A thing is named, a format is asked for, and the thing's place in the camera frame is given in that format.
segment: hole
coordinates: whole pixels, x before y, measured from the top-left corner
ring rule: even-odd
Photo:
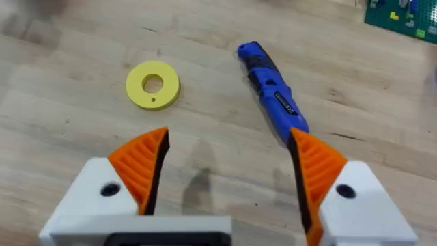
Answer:
[[[274,82],[272,79],[267,80],[266,84],[268,85],[276,85],[276,82]]]
[[[116,182],[110,182],[102,187],[100,194],[104,197],[111,197],[120,191],[121,187]]]
[[[356,197],[355,190],[347,184],[337,185],[336,190],[344,198],[353,199]]]
[[[143,80],[143,89],[147,93],[156,93],[163,88],[163,79],[156,75],[151,74],[146,76]]]

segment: blue handle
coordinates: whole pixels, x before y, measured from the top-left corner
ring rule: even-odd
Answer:
[[[291,127],[308,133],[307,121],[292,98],[292,90],[261,45],[255,41],[242,44],[237,54],[246,64],[248,78],[282,141],[288,143]]]

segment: wooden table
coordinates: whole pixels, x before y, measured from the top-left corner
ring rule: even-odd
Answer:
[[[235,245],[305,245],[290,155],[235,54],[252,40],[311,132],[367,161],[419,245],[437,244],[437,48],[364,24],[364,3],[2,1],[0,245],[37,245],[88,158],[166,125],[159,215],[232,215]],[[156,59],[182,93],[145,111],[124,82]]]

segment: orange gripper pad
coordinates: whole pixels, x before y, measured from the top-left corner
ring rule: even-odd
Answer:
[[[125,143],[107,158],[138,204],[140,215],[153,215],[164,157],[170,148],[166,127]]]
[[[307,245],[318,246],[323,235],[319,207],[347,159],[323,141],[296,128],[291,129],[287,147],[293,158]]]

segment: yellow washer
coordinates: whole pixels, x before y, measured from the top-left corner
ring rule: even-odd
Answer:
[[[144,90],[147,80],[160,77],[163,87],[156,93]],[[179,96],[180,82],[175,70],[162,61],[146,61],[129,72],[126,91],[136,105],[145,109],[159,110],[169,106]]]

